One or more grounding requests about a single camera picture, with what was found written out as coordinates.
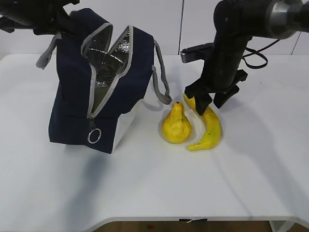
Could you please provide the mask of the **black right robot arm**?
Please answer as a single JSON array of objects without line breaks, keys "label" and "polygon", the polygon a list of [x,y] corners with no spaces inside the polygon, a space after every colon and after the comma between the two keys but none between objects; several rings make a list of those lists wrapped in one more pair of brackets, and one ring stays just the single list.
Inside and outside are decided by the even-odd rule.
[{"label": "black right robot arm", "polygon": [[183,63],[203,60],[199,79],[187,86],[184,94],[195,100],[194,109],[203,115],[214,103],[221,108],[239,92],[238,82],[248,74],[239,69],[248,51],[267,58],[259,50],[247,47],[253,37],[276,42],[309,30],[309,5],[300,0],[222,0],[214,10],[214,41],[181,51]]}]

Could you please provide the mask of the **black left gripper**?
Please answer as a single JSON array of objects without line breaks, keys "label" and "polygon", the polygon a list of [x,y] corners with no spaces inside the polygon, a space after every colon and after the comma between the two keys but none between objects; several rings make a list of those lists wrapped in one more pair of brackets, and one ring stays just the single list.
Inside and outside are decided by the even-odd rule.
[{"label": "black left gripper", "polygon": [[74,25],[64,10],[79,0],[1,0],[0,29],[13,33],[30,29],[35,35],[74,34]]}]

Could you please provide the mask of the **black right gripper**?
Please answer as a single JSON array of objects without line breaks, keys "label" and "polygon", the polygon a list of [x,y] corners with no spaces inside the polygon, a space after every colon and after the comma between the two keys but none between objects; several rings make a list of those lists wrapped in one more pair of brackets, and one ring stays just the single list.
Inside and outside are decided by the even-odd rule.
[{"label": "black right gripper", "polygon": [[245,48],[251,39],[251,35],[237,31],[216,30],[211,55],[204,63],[201,81],[195,81],[184,90],[188,99],[195,100],[194,109],[200,116],[212,102],[209,93],[216,93],[213,103],[221,108],[239,92],[239,87],[233,84]]}]

